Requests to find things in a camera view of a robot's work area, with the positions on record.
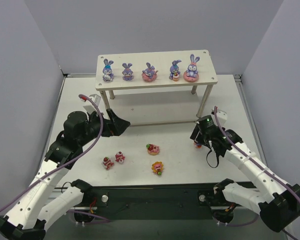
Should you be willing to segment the small purple bunny with strawberry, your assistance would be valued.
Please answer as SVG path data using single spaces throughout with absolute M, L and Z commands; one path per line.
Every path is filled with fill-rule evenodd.
M 178 60 L 174 60 L 172 62 L 172 66 L 170 67 L 169 71 L 170 71 L 170 74 L 169 74 L 169 79 L 170 80 L 173 80 L 175 82 L 177 82 L 180 78 L 180 69 L 179 69 L 179 66 L 178 66 L 178 63 L 181 63 L 182 61 L 180 59 Z

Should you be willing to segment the purple bunny blue bow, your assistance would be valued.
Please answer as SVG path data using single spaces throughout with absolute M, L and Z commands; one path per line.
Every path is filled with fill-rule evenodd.
M 105 82 L 112 82 L 114 79 L 114 74 L 112 70 L 112 64 L 114 63 L 114 61 L 105 58 L 103 62 L 104 62 L 104 68 L 102 70 L 102 79 Z

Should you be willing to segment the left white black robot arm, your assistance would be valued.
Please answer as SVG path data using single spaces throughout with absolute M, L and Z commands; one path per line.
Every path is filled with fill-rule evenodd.
M 8 240 L 42 240 L 47 230 L 72 207 L 80 204 L 92 186 L 75 180 L 64 193 L 48 202 L 60 180 L 73 167 L 74 159 L 83 154 L 83 147 L 100 137 L 120 136 L 131 125 L 107 109 L 109 119 L 96 111 L 71 112 L 63 131 L 49 147 L 44 160 L 26 193 L 15 206 L 0 215 L 0 234 Z

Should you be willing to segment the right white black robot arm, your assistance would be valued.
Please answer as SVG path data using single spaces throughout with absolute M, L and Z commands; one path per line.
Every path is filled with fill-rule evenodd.
M 281 232 L 300 216 L 300 185 L 290 185 L 273 173 L 250 151 L 242 138 L 231 129 L 224 129 L 212 115 L 199 118 L 190 136 L 197 146 L 205 146 L 216 157 L 229 161 L 254 185 L 245 188 L 231 179 L 217 183 L 214 199 L 234 203 L 258 214 L 274 232 Z

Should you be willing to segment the purple bunny sitting toy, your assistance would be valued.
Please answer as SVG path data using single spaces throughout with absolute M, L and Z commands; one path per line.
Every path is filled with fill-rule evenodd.
M 122 79 L 124 81 L 132 81 L 134 79 L 133 71 L 131 70 L 132 63 L 123 63 L 124 70 L 122 71 Z

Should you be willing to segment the purple bunny red base toy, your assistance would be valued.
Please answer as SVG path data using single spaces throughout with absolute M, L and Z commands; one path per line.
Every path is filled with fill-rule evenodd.
M 197 149 L 200 149 L 202 147 L 201 144 L 197 143 L 197 142 L 193 142 L 194 146 L 197 148 Z

